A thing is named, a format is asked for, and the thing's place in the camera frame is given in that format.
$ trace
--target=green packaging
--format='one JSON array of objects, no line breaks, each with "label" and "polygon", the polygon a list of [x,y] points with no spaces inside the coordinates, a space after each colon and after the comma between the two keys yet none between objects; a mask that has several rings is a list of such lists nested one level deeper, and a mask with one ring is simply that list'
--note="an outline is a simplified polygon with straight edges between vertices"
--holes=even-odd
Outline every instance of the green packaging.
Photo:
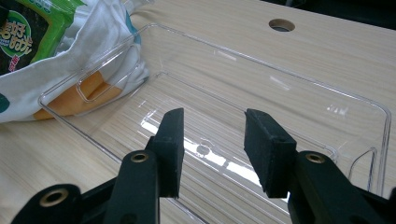
[{"label": "green packaging", "polygon": [[0,28],[0,76],[53,56],[80,0],[0,0],[9,10]]}]

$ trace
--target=clear plastic tray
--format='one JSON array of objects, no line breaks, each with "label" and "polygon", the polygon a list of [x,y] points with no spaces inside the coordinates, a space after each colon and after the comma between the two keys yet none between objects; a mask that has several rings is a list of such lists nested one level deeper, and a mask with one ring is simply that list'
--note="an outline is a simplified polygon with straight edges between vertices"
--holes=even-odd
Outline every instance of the clear plastic tray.
[{"label": "clear plastic tray", "polygon": [[244,151],[247,108],[269,113],[298,150],[328,155],[354,185],[382,194],[390,125],[384,106],[160,24],[139,34],[150,76],[137,91],[79,116],[47,106],[62,85],[134,48],[127,40],[43,93],[40,104],[118,162],[145,147],[165,112],[184,107],[178,202],[186,207],[167,212],[209,223],[290,222],[286,200],[265,196]]}]

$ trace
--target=white plastic bag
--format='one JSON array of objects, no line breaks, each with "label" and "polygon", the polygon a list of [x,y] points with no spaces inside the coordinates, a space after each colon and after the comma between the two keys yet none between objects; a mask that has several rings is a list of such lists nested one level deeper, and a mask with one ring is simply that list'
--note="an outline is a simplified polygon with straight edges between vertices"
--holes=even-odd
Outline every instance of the white plastic bag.
[{"label": "white plastic bag", "polygon": [[[0,76],[0,122],[12,120],[48,119],[51,117],[39,106],[40,94],[61,80],[83,69],[87,63],[95,61],[100,55],[135,32],[124,4],[120,0],[84,0],[86,6],[78,8],[74,23],[66,30],[57,55],[21,70]],[[74,84],[63,86],[59,95],[51,99],[51,104],[59,106],[62,115],[75,115],[92,110],[108,101],[120,98],[133,91],[148,76],[144,63],[136,67],[140,60],[140,43],[123,57],[119,57],[106,69],[93,74],[92,85],[84,92],[95,93],[107,84],[109,79],[121,79],[125,71],[133,70],[127,78],[117,82],[110,97],[83,104]]]}]

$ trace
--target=light wooden desk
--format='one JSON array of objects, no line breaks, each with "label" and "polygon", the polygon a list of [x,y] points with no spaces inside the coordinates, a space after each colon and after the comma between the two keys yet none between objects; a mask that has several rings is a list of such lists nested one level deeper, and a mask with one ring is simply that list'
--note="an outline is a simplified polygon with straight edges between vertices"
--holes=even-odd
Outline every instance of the light wooden desk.
[{"label": "light wooden desk", "polygon": [[[355,92],[396,112],[396,32],[257,0],[158,0],[133,16],[136,27],[160,22],[210,42]],[[295,30],[272,30],[272,19]],[[384,196],[396,186],[396,125],[391,127]],[[83,191],[119,166],[56,120],[0,124],[0,223],[36,192],[57,183]]]}]

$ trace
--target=screw hole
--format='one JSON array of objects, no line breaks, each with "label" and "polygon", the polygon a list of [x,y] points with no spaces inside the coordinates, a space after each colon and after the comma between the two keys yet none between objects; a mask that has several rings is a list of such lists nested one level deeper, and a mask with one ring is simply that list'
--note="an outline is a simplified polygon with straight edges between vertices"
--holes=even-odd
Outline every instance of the screw hole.
[{"label": "screw hole", "polygon": [[41,198],[40,205],[43,207],[52,207],[63,202],[68,195],[69,191],[67,191],[67,189],[52,190]]},{"label": "screw hole", "polygon": [[197,148],[197,152],[203,156],[206,156],[207,154],[210,153],[210,148],[209,147],[205,147],[205,146],[198,146]]},{"label": "screw hole", "polygon": [[314,154],[314,153],[310,153],[310,154],[306,154],[305,156],[309,161],[312,161],[314,163],[323,163],[325,162],[325,159],[318,155],[318,154]]},{"label": "screw hole", "polygon": [[142,161],[146,161],[149,158],[148,154],[145,153],[139,153],[139,154],[135,154],[132,156],[131,161],[133,162],[142,162]]},{"label": "screw hole", "polygon": [[290,32],[293,31],[296,27],[291,21],[283,20],[283,19],[274,19],[271,20],[268,25],[276,31],[279,32]]}]

